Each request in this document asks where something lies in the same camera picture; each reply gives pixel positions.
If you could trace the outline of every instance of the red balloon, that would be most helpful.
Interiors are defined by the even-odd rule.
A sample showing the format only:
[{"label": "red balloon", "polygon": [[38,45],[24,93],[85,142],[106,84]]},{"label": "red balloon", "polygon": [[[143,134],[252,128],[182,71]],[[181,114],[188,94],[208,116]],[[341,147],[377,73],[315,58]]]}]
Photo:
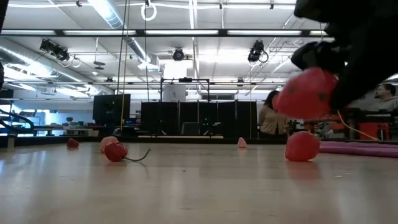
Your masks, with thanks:
[{"label": "red balloon", "polygon": [[290,161],[309,161],[318,155],[320,141],[308,131],[297,132],[288,138],[285,158]]},{"label": "red balloon", "polygon": [[78,148],[79,147],[79,142],[74,140],[74,139],[69,139],[67,141],[67,148]]},{"label": "red balloon", "polygon": [[319,67],[306,69],[290,79],[277,99],[275,108],[297,119],[316,119],[330,111],[329,101],[337,84],[336,77]]},{"label": "red balloon", "polygon": [[105,156],[112,162],[120,162],[127,156],[127,149],[120,142],[108,144],[104,150]]}]

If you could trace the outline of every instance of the spotlight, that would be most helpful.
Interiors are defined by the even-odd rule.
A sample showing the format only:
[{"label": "spotlight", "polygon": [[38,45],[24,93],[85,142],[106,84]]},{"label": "spotlight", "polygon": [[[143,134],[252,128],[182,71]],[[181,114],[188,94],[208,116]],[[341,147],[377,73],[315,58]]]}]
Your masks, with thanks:
[{"label": "spotlight", "polygon": [[242,82],[244,82],[244,81],[243,81],[243,78],[239,78],[239,79],[238,79],[238,83],[242,83]]},{"label": "spotlight", "polygon": [[[267,60],[260,60],[262,54],[267,55]],[[264,44],[261,40],[256,40],[256,43],[254,43],[253,47],[250,49],[248,61],[249,63],[256,63],[258,61],[264,63],[268,61],[268,54],[264,51]]]},{"label": "spotlight", "polygon": [[175,49],[173,59],[178,62],[184,59],[184,52],[182,52],[182,49]]},{"label": "spotlight", "polygon": [[52,43],[50,40],[43,40],[40,45],[40,50],[45,53],[50,53],[61,62],[67,62],[70,59],[68,49]]}]

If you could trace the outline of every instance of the ventilation duct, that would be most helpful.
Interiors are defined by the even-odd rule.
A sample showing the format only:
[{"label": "ventilation duct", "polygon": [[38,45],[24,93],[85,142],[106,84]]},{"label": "ventilation duct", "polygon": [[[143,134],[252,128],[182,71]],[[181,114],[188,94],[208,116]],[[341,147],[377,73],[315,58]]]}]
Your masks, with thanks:
[{"label": "ventilation duct", "polygon": [[[108,23],[112,29],[127,29],[123,24],[122,17],[116,9],[112,0],[88,0],[98,14]],[[138,42],[132,37],[125,37],[124,41],[130,46],[131,50],[142,62],[151,62],[151,57],[145,53]]]},{"label": "ventilation duct", "polygon": [[[69,68],[64,68],[42,55],[32,52],[14,42],[0,37],[0,61],[3,64],[29,67],[32,73],[54,75],[54,78],[69,79],[73,82],[92,82]],[[114,94],[114,91],[101,85],[92,85],[99,94]]]}]

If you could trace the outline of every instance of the gymnastic ring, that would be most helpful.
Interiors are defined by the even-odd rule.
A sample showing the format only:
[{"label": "gymnastic ring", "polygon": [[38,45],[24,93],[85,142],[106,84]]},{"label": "gymnastic ring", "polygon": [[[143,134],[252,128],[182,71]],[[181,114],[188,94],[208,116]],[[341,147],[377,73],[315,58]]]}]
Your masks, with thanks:
[{"label": "gymnastic ring", "polygon": [[[150,18],[147,18],[146,15],[145,15],[145,9],[146,8],[150,8],[150,7],[154,9],[154,13],[153,13],[153,15]],[[151,21],[151,20],[155,19],[156,15],[157,15],[156,6],[146,6],[145,4],[142,5],[142,7],[141,7],[141,16],[142,16],[143,20]]]}]

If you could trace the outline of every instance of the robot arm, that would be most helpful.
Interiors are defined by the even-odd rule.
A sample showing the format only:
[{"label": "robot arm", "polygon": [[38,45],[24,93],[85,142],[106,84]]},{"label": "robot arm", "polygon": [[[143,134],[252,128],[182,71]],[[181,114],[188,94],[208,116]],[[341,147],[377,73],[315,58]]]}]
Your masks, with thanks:
[{"label": "robot arm", "polygon": [[339,82],[332,93],[330,107],[341,109],[398,72],[394,56],[398,43],[392,28],[398,22],[398,1],[362,2],[361,16],[351,15],[352,19],[344,15],[355,0],[347,1],[350,5],[342,13],[335,11],[337,3],[345,7],[342,2],[327,1],[332,2],[328,7],[317,2],[298,0],[295,15],[329,22],[325,31],[335,41],[308,43],[296,50],[292,62],[301,69],[318,66],[338,74]]}]

